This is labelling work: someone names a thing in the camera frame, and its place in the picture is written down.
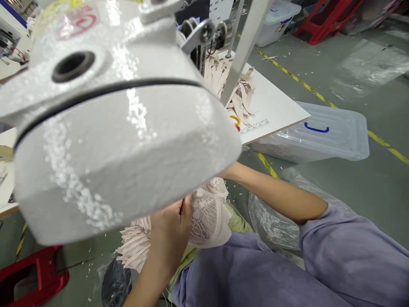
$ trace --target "white table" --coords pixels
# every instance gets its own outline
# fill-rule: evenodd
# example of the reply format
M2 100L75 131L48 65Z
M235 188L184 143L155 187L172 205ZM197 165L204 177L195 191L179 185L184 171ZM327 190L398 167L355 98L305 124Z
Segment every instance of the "white table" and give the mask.
M13 147L16 137L16 128L0 133L0 145ZM14 190L14 162L10 161L1 163L6 166L7 177L0 184L0 217L18 210L18 203L8 203L10 195Z
M220 53L219 58L223 58L226 54L227 51ZM250 67L246 63L243 73L246 73ZM251 117L250 125L240 124L240 137L243 145L250 144L310 117L308 112L257 70L252 72L251 79L256 85L256 90L251 97L251 109L255 114Z

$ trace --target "red stool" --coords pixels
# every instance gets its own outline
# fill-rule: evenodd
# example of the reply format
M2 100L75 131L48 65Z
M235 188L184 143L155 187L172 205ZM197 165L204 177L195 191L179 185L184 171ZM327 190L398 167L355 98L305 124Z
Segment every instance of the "red stool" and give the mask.
M330 33L334 33L334 36L337 35L363 2L363 0L331 0L322 12L316 14L326 1L320 0L317 3L314 10L308 15L298 31L295 32L295 37L308 32L311 34L308 43L316 45Z
M54 254L62 246L51 246L0 270L0 306L38 307L61 291L68 283L69 273L57 275ZM38 287L26 296L14 301L14 287L26 278L31 267L37 270Z
M402 15L409 15L409 0L404 0L402 3L393 11L394 14L400 13Z

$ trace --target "yellow clip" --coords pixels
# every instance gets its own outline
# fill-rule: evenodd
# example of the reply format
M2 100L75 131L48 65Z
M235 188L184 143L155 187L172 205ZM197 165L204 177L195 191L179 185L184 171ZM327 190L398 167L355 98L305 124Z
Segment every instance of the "yellow clip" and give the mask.
M238 118L236 115L230 115L230 117L237 121L237 123L235 124L236 126L240 125L241 123L240 118Z

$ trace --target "red logo sticker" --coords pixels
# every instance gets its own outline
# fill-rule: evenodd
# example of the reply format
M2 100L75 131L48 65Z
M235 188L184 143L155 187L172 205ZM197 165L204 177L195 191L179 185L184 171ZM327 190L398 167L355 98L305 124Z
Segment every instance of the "red logo sticker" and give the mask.
M92 28L99 21L98 11L90 5L82 6L63 16L57 35L60 39L69 39Z

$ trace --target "lace fabric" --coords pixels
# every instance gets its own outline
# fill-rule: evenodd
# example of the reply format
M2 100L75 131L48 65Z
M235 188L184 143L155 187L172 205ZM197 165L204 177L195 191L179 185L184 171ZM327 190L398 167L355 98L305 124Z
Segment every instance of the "lace fabric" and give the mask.
M196 248L211 248L225 244L231 236L228 226L232 214L225 206L228 191L222 178L215 177L198 188L192 198L192 228L189 245ZM121 231L123 245L117 249L125 268L139 273L150 249L150 217L134 220Z

